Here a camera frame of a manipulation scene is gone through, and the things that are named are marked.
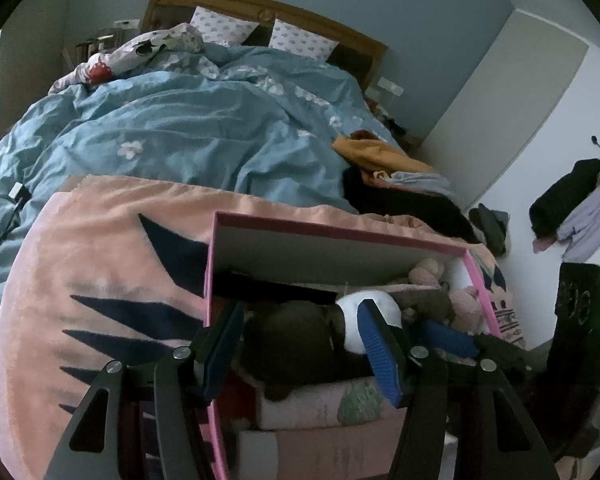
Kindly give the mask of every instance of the black plug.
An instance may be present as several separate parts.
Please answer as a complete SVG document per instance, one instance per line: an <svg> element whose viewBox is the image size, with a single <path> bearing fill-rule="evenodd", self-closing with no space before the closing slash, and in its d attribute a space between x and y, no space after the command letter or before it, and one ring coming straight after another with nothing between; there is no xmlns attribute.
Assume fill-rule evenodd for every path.
<svg viewBox="0 0 600 480"><path fill-rule="evenodd" d="M13 184L13 187L9 192L9 198L13 200L17 205L20 205L20 207L22 207L31 198L31 193L26 187L24 187L23 183L16 182L15 184Z"/></svg>

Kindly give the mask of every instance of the pillowcase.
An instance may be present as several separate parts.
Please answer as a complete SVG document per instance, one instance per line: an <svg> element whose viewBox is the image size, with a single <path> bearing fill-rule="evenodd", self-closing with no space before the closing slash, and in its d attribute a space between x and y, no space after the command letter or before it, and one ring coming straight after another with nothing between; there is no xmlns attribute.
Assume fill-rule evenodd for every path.
<svg viewBox="0 0 600 480"><path fill-rule="evenodd" d="M239 20L200 6L196 7L190 23L200 32L205 43L222 46L242 44L258 26L257 22Z"/></svg>
<svg viewBox="0 0 600 480"><path fill-rule="evenodd" d="M326 61L337 44L337 41L328 40L279 19L276 19L269 40L271 48L286 50L298 54L298 56L313 57L321 61Z"/></svg>

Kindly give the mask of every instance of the blue gripper pad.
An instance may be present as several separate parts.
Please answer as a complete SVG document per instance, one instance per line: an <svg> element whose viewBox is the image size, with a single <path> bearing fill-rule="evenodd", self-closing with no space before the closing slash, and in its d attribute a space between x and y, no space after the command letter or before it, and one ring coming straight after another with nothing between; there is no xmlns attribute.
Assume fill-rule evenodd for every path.
<svg viewBox="0 0 600 480"><path fill-rule="evenodd" d="M218 332L211 337L212 348L206 354L202 395L208 401L220 396L224 380L244 328L242 303L227 305L216 322Z"/></svg>
<svg viewBox="0 0 600 480"><path fill-rule="evenodd" d="M406 358L375 301L360 303L357 317L358 331L378 387L393 406L402 407L404 392L400 374L405 369Z"/></svg>
<svg viewBox="0 0 600 480"><path fill-rule="evenodd" d="M480 350L474 344L474 338L470 335L458 332L458 330L435 321L426 320L417 323L414 325L413 331L429 348L440 348L458 357L469 357L471 359L477 358L480 354Z"/></svg>

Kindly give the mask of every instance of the metal bolt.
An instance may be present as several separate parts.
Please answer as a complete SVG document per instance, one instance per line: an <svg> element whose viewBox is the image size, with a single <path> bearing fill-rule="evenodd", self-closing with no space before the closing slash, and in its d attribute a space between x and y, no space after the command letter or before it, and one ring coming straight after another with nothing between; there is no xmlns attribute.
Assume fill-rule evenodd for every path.
<svg viewBox="0 0 600 480"><path fill-rule="evenodd" d="M122 363L120 361L107 363L107 374L117 374L120 370L122 370Z"/></svg>
<svg viewBox="0 0 600 480"><path fill-rule="evenodd" d="M424 346L412 346L411 355L416 359L426 359L429 357L429 350L424 348Z"/></svg>
<svg viewBox="0 0 600 480"><path fill-rule="evenodd" d="M191 355L191 349L188 346L178 346L173 351L174 359L186 359Z"/></svg>
<svg viewBox="0 0 600 480"><path fill-rule="evenodd" d="M480 361L480 368L485 372L494 372L498 369L498 365L491 359L483 359Z"/></svg>

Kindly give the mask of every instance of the yellow cloth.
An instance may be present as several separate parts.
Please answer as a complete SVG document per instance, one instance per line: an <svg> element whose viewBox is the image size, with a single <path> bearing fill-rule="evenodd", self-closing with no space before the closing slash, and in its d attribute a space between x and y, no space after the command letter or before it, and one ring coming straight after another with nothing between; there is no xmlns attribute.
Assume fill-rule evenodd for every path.
<svg viewBox="0 0 600 480"><path fill-rule="evenodd" d="M437 173L429 164L408 157L388 142L378 139L371 133L368 136L373 138L353 139L339 136L333 142L332 148L351 164L367 171L385 171L389 175L395 171Z"/></svg>

